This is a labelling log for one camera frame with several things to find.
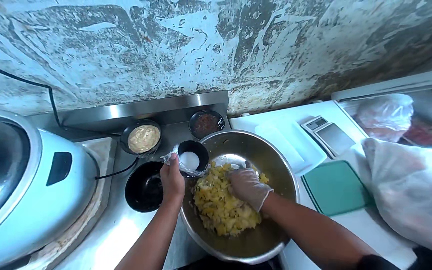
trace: white countertop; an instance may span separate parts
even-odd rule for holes
[[[303,124],[318,115],[321,115],[329,122],[335,123],[356,142],[350,150],[339,156],[338,160],[348,161],[359,175],[361,181],[363,181],[364,184],[369,183],[371,180],[371,173],[360,144],[361,140],[367,138],[367,135],[356,122],[339,107],[336,101],[325,101],[232,118],[229,122],[233,129],[242,129],[254,133],[255,127],[265,122],[296,121],[298,124]],[[327,158],[325,162],[330,161],[332,161],[332,159]],[[297,184],[299,187],[300,204],[315,210],[315,206],[309,198],[299,177],[297,177]],[[382,220],[375,209],[363,208],[354,212],[333,216],[332,219],[352,231],[381,256],[400,269],[407,269],[416,260],[416,255],[412,251],[415,244],[394,232]],[[319,269],[292,240],[280,256],[285,270]]]

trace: stained concrete wall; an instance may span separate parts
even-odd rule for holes
[[[227,89],[259,112],[431,58],[432,0],[0,0],[0,68],[61,110]],[[0,108],[51,110],[2,75]]]

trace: hand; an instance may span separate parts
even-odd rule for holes
[[[270,186],[259,181],[252,169],[235,169],[228,172],[227,177],[233,187],[234,196],[249,203],[258,212],[268,194],[273,191]]]
[[[181,204],[184,198],[184,178],[180,173],[180,163],[176,153],[171,154],[169,166],[164,164],[159,170],[159,175],[163,185],[163,203]]]

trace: black cable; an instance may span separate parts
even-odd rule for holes
[[[54,102],[53,88],[51,88],[51,86],[49,86],[47,84],[35,83],[32,81],[28,81],[27,79],[18,77],[16,75],[13,75],[13,74],[8,73],[8,72],[1,70],[1,69],[0,69],[0,74],[3,74],[4,76],[8,76],[9,78],[13,78],[13,79],[18,80],[18,81],[21,81],[23,83],[27,83],[27,84],[30,84],[33,86],[46,88],[48,91],[48,94],[49,94],[49,101],[51,102],[51,107],[53,108],[54,119],[56,120],[58,127],[60,127],[61,129],[64,129],[66,131],[70,131],[72,129],[72,130],[79,130],[79,131],[86,131],[86,132],[94,132],[94,133],[98,133],[101,135],[108,135],[108,136],[121,136],[120,134],[115,134],[115,133],[105,133],[105,132],[100,132],[100,131],[81,129],[81,128],[77,128],[77,127],[64,126],[60,122],[60,118],[58,116],[58,110],[56,108],[56,103]]]
[[[135,166],[136,163],[138,163],[138,160],[139,160],[139,157],[136,157],[136,159],[133,161],[133,163],[131,163],[131,165],[129,165],[129,167],[126,168],[126,169],[123,169],[123,170],[120,170],[120,171],[117,171],[117,172],[114,172],[114,173],[112,173],[112,174],[108,174],[108,175],[105,175],[105,176],[99,176],[99,177],[96,176],[96,180],[99,180],[99,179],[103,179],[103,178],[106,178],[106,177],[110,177],[110,176],[119,175],[119,174],[121,174],[121,173],[124,173],[125,171],[127,171],[127,170],[131,169],[133,166]]]

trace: diced potato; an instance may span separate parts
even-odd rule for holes
[[[231,184],[226,172],[230,170],[231,164],[216,167],[211,162],[208,175],[197,181],[194,191],[194,204],[201,213],[203,226],[216,230],[218,236],[237,236],[261,223],[258,212],[229,192]],[[262,173],[260,181],[267,183],[269,179]]]
[[[266,175],[264,173],[261,173],[259,175],[259,181],[261,183],[267,184],[269,182],[269,179],[266,177]]]

